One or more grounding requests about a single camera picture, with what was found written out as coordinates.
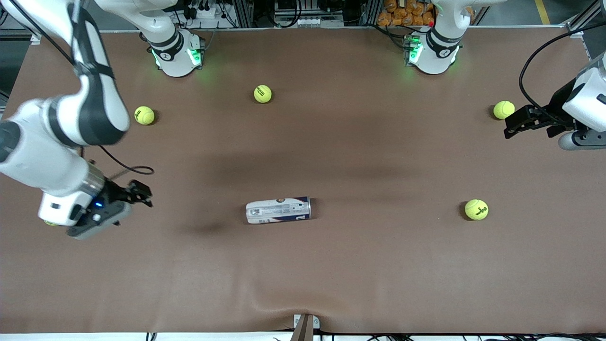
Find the robotic arm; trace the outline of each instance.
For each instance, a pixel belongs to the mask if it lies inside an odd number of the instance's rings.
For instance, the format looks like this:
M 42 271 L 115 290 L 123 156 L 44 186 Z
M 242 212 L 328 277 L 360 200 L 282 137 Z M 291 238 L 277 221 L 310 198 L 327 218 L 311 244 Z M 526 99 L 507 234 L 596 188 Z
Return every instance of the robotic arm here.
M 104 11 L 135 25 L 151 45 L 156 64 L 171 77 L 188 75 L 202 67 L 204 40 L 188 30 L 177 30 L 164 8 L 177 0 L 95 0 Z
M 544 107 L 526 105 L 505 119 L 505 138 L 547 127 L 565 150 L 606 149 L 606 55 L 592 60 Z
M 408 64 L 437 75 L 455 62 L 459 42 L 470 25 L 471 16 L 465 9 L 471 5 L 494 5 L 507 0 L 431 0 L 438 9 L 436 24 L 424 32 L 414 32 L 407 44 Z
M 40 218 L 78 239 L 128 216 L 131 203 L 151 206 L 147 186 L 121 188 L 75 150 L 115 144 L 130 124 L 94 20 L 73 0 L 0 1 L 22 24 L 70 45 L 81 83 L 76 94 L 26 101 L 0 121 L 0 172 L 42 189 Z

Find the yellow floor stripe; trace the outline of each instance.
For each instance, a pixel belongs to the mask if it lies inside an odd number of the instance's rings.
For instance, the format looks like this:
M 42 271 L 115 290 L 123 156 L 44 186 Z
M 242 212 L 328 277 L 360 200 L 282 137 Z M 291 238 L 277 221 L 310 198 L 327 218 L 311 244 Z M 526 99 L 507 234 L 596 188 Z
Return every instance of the yellow floor stripe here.
M 534 0 L 534 3 L 536 4 L 536 9 L 539 10 L 539 16 L 541 17 L 541 22 L 543 25 L 551 24 L 549 17 L 547 16 L 547 11 L 545 10 L 543 0 Z

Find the tennis ball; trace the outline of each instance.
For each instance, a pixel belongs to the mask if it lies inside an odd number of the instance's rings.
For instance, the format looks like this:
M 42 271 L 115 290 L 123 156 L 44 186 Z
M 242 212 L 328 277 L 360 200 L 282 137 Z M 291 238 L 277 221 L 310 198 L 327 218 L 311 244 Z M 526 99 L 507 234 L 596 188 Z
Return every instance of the tennis ball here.
M 498 102 L 493 109 L 493 114 L 499 120 L 504 120 L 516 111 L 516 107 L 509 101 Z
M 482 220 L 488 215 L 488 205 L 480 199 L 470 200 L 465 205 L 465 214 L 473 220 Z
M 143 124 L 144 126 L 153 123 L 153 120 L 155 119 L 156 115 L 149 107 L 138 107 L 137 110 L 135 110 L 135 121 Z
M 255 88 L 255 99 L 259 103 L 267 103 L 271 99 L 271 89 L 269 86 L 257 86 Z

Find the table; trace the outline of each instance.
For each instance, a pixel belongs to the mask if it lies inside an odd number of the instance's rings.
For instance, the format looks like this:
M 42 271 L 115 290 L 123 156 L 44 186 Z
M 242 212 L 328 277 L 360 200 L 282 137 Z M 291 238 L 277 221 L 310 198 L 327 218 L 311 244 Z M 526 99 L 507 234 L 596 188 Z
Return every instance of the table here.
M 185 78 L 157 71 L 136 34 L 104 35 L 129 110 L 159 113 L 109 147 L 156 169 L 119 180 L 149 185 L 155 206 L 77 241 L 37 218 L 39 190 L 2 177 L 0 331 L 274 330 L 301 312 L 334 333 L 603 331 L 606 154 L 544 131 L 505 140 L 490 116 L 526 104 L 519 71 L 562 30 L 471 29 L 438 76 L 370 29 L 219 32 Z M 563 39 L 527 89 L 546 103 L 586 62 Z M 78 87 L 49 44 L 31 47 L 7 115 Z M 249 201 L 303 195 L 313 220 L 245 223 Z M 462 218 L 472 198 L 486 220 Z

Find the silver can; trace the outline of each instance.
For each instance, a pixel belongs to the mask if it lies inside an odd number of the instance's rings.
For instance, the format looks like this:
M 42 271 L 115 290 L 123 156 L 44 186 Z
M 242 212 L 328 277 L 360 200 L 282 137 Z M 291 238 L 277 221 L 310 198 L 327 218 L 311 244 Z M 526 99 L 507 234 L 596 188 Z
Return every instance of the silver can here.
M 246 204 L 246 219 L 251 224 L 311 219 L 309 197 L 254 201 Z

